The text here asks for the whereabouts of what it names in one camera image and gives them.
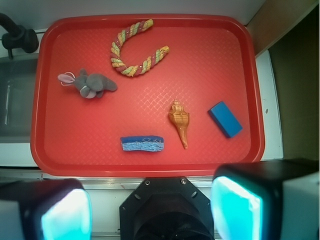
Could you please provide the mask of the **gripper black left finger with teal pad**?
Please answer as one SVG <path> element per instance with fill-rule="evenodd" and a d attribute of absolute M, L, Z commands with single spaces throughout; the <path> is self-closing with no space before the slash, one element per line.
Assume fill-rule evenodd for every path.
<path fill-rule="evenodd" d="M 90 196 L 76 179 L 0 185 L 2 240 L 90 240 Z"/>

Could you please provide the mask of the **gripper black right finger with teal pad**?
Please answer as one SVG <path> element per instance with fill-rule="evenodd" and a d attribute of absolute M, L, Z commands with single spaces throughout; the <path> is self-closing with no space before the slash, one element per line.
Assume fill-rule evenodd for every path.
<path fill-rule="evenodd" d="M 229 163 L 214 174 L 210 204 L 224 240 L 317 240 L 320 163 L 309 159 Z"/>

